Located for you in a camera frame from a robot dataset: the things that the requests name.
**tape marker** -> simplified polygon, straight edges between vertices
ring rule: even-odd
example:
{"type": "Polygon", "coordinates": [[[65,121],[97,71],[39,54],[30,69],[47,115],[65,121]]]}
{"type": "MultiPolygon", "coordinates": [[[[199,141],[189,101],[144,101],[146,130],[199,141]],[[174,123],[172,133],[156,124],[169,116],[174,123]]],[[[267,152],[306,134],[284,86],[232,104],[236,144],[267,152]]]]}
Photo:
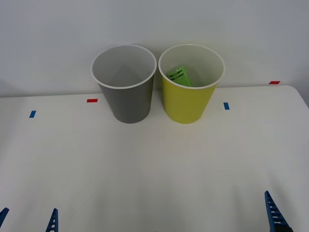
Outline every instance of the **tape marker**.
{"type": "Polygon", "coordinates": [[[32,110],[29,118],[34,118],[36,112],[37,112],[36,110],[32,110]]]}
{"type": "Polygon", "coordinates": [[[280,83],[280,81],[271,81],[270,83],[269,83],[269,85],[277,85],[277,84],[279,84],[280,83]]]}
{"type": "Polygon", "coordinates": [[[98,102],[98,99],[87,99],[87,103],[98,102]]]}
{"type": "Polygon", "coordinates": [[[226,110],[229,110],[229,109],[230,109],[230,107],[228,106],[228,103],[227,103],[227,102],[223,102],[223,105],[224,105],[224,109],[226,109],[226,110]]]}

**gray cup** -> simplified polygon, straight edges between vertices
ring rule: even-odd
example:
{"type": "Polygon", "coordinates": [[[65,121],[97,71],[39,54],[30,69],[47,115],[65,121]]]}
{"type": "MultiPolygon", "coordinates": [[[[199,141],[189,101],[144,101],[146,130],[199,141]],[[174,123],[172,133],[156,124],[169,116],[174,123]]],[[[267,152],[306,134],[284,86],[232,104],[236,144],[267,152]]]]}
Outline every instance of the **gray cup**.
{"type": "Polygon", "coordinates": [[[92,76],[119,121],[136,123],[147,117],[156,66],[149,50],[131,44],[108,48],[94,59],[92,76]]]}

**blue tape marker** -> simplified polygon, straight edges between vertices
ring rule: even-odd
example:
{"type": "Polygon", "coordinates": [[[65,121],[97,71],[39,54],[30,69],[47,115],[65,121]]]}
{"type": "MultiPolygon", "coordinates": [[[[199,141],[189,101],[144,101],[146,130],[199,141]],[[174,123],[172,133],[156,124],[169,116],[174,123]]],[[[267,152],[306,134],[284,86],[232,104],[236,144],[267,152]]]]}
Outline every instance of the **blue tape marker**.
{"type": "Polygon", "coordinates": [[[34,118],[36,112],[37,112],[36,110],[32,110],[29,118],[34,118]]]}
{"type": "Polygon", "coordinates": [[[226,110],[229,110],[229,109],[230,109],[230,107],[228,106],[228,103],[227,103],[227,102],[223,102],[223,104],[224,104],[224,109],[226,109],[226,110]]]}

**cup rim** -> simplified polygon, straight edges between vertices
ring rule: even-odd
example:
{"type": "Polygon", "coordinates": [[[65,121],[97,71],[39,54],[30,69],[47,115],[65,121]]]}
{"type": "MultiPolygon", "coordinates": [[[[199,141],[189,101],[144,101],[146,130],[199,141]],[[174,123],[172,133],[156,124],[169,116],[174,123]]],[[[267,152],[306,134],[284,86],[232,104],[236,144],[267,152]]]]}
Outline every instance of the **cup rim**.
{"type": "Polygon", "coordinates": [[[176,45],[176,46],[170,47],[170,48],[167,49],[165,52],[163,52],[162,55],[160,56],[160,59],[159,59],[159,62],[158,62],[158,66],[159,66],[159,70],[160,70],[161,75],[162,75],[168,82],[172,83],[172,84],[175,85],[175,86],[178,86],[178,87],[181,87],[181,88],[187,88],[187,89],[205,89],[205,88],[212,87],[212,86],[218,84],[218,82],[222,79],[222,77],[223,77],[224,74],[225,74],[225,62],[224,62],[224,60],[222,59],[222,57],[221,57],[217,52],[215,52],[214,50],[212,50],[211,48],[208,48],[208,47],[206,47],[206,46],[199,45],[199,44],[193,44],[193,43],[190,43],[190,44],[189,44],[189,43],[185,43],[185,44],[180,44],[180,45],[176,45]],[[220,77],[217,81],[215,81],[214,83],[212,83],[212,84],[210,84],[210,85],[207,85],[207,86],[201,86],[201,87],[182,86],[182,85],[179,85],[179,84],[177,84],[177,83],[175,83],[175,82],[169,80],[169,79],[165,76],[165,74],[162,72],[162,70],[161,70],[161,59],[162,59],[162,57],[163,57],[169,50],[171,50],[171,49],[173,49],[173,48],[175,48],[175,47],[181,47],[181,46],[197,46],[197,47],[202,47],[202,48],[204,48],[204,49],[207,49],[207,50],[213,52],[213,53],[220,59],[220,61],[221,61],[222,64],[223,64],[223,72],[222,72],[221,77],[220,77]]]}
{"type": "Polygon", "coordinates": [[[140,86],[140,85],[144,84],[145,82],[147,82],[149,79],[151,79],[151,77],[154,75],[156,69],[157,69],[157,62],[156,62],[156,58],[155,58],[155,56],[152,54],[152,52],[149,51],[147,48],[144,48],[144,47],[142,47],[142,46],[135,45],[135,44],[119,44],[119,45],[111,46],[111,47],[109,47],[109,48],[107,48],[107,49],[104,49],[104,50],[101,51],[99,54],[97,54],[97,56],[93,59],[93,61],[91,62],[91,67],[90,67],[91,76],[95,79],[95,81],[96,81],[99,85],[102,85],[102,86],[104,86],[104,87],[106,87],[106,88],[112,88],[112,89],[129,89],[129,88],[134,88],[134,87],[140,86]],[[139,83],[137,83],[137,84],[135,84],[135,85],[132,85],[132,86],[124,86],[124,87],[109,86],[109,85],[107,85],[107,84],[104,84],[104,83],[100,82],[100,81],[94,76],[94,74],[93,74],[93,72],[92,72],[92,68],[93,68],[93,65],[94,65],[96,59],[97,59],[102,53],[104,53],[104,52],[106,52],[106,51],[108,51],[108,50],[110,50],[110,49],[113,49],[113,48],[115,48],[115,47],[121,47],[121,46],[138,47],[138,48],[141,48],[141,49],[145,50],[146,52],[148,52],[148,53],[152,56],[152,58],[154,59],[154,63],[155,63],[155,64],[154,64],[154,70],[153,70],[153,72],[150,74],[150,76],[148,76],[145,80],[143,80],[143,81],[141,81],[141,82],[139,82],[139,83]]]}

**white wall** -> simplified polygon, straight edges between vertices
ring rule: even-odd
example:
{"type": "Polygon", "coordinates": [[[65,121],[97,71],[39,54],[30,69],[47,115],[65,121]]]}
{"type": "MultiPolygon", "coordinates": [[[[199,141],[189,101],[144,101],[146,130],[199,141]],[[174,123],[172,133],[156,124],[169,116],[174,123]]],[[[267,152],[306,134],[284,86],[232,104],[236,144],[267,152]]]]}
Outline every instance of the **white wall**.
{"type": "Polygon", "coordinates": [[[90,63],[105,47],[159,58],[191,42],[222,55],[220,86],[280,80],[309,103],[308,22],[307,0],[3,0],[0,96],[99,92],[90,63]]]}

